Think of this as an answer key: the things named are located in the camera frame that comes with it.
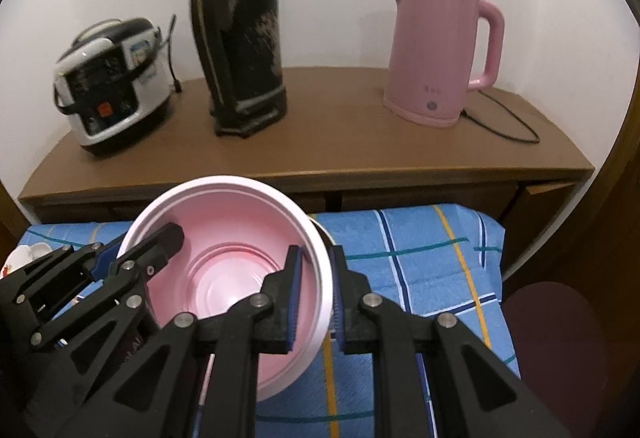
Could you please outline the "pink plastic bowl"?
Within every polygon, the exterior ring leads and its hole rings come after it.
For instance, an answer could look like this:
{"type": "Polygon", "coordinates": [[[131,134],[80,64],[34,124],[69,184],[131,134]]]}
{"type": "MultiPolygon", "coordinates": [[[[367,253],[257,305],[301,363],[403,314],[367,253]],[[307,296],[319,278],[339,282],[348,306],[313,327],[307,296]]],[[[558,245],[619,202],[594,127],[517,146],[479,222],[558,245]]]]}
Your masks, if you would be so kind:
{"type": "Polygon", "coordinates": [[[330,257],[314,223],[270,185],[234,176],[204,177],[154,199],[131,224],[119,251],[126,254],[168,222],[180,225],[184,241],[148,284],[159,325],[183,311],[200,319],[226,312],[258,293],[265,277],[284,267],[290,246],[303,250],[293,349],[259,359],[258,400],[280,394],[314,361],[332,317],[330,257]]]}

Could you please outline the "dark red round stool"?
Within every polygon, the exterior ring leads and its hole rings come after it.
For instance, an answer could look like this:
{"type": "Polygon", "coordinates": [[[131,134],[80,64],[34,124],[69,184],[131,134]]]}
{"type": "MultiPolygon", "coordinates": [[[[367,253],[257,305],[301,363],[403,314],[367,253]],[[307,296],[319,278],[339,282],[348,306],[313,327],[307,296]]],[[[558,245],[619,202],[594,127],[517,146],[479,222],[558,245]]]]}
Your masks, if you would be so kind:
{"type": "Polygon", "coordinates": [[[513,293],[502,309],[525,384],[574,437],[589,437],[608,381],[590,303],[566,285],[540,282],[513,293]]]}

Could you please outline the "black tall thermos flask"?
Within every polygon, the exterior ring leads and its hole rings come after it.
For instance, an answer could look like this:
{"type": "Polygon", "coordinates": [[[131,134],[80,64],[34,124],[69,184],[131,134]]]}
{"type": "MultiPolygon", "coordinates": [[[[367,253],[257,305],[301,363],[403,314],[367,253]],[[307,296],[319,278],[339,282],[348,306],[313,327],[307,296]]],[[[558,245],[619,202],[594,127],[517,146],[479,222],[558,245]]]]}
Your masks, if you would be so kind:
{"type": "Polygon", "coordinates": [[[278,0],[190,0],[218,137],[248,138],[288,111],[278,0]]]}

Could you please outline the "silver black rice cooker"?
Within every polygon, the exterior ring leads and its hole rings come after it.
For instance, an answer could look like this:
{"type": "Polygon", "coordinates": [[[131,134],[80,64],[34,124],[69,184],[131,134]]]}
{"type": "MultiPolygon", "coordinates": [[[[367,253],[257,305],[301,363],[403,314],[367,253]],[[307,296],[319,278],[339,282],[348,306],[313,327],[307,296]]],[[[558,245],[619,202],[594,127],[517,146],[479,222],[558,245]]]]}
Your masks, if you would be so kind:
{"type": "Polygon", "coordinates": [[[101,20],[56,61],[53,104],[85,151],[116,152],[164,120],[181,90],[171,63],[175,22],[164,34],[143,17],[101,20]]]}

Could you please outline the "brown wooden sideboard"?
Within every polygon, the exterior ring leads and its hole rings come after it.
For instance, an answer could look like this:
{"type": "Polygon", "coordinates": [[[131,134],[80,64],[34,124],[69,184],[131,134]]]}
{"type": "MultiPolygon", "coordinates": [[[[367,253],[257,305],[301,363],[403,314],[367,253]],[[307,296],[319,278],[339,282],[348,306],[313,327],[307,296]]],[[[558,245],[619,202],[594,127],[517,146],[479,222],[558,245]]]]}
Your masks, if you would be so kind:
{"type": "Polygon", "coordinates": [[[215,135],[207,86],[192,80],[163,124],[125,150],[96,157],[62,138],[21,201],[44,223],[125,220],[181,182],[237,175],[277,187],[308,213],[476,209],[508,228],[513,261],[591,176],[570,138],[516,94],[472,95],[468,117],[438,129],[389,111],[385,80],[375,68],[290,68],[288,115],[248,139],[215,135]]]}

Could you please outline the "pink electric kettle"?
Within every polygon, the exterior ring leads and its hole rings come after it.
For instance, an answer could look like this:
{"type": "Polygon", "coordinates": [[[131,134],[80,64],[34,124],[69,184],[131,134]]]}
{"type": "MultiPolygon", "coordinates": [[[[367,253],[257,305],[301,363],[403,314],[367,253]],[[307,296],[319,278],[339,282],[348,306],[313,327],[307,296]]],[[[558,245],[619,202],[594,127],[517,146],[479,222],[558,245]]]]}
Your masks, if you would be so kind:
{"type": "Polygon", "coordinates": [[[383,104],[413,124],[457,124],[470,92],[499,75],[502,12],[486,0],[395,0],[383,104]]]}

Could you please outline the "stainless steel bowl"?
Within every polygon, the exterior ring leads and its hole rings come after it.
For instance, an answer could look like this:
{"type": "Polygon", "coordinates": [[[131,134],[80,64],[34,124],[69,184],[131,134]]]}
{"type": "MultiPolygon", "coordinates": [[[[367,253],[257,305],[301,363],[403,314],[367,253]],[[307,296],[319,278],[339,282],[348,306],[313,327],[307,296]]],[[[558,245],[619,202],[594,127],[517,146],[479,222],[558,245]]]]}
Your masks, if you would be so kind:
{"type": "Polygon", "coordinates": [[[326,248],[331,248],[335,246],[336,242],[334,241],[333,237],[328,231],[326,231],[325,228],[322,227],[322,224],[316,219],[316,217],[314,215],[309,215],[308,218],[311,221],[311,223],[314,225],[314,228],[317,230],[320,237],[322,238],[322,242],[324,246],[326,248]]]}

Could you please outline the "white floral plate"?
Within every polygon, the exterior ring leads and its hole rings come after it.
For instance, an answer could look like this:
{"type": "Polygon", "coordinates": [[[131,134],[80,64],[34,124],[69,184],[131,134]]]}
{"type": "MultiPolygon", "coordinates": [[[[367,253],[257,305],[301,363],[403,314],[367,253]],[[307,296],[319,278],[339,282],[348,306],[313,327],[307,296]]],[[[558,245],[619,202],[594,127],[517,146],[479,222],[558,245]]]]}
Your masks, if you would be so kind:
{"type": "Polygon", "coordinates": [[[34,245],[18,245],[4,263],[1,269],[1,277],[6,277],[24,265],[51,253],[52,248],[47,243],[35,243],[34,245]]]}

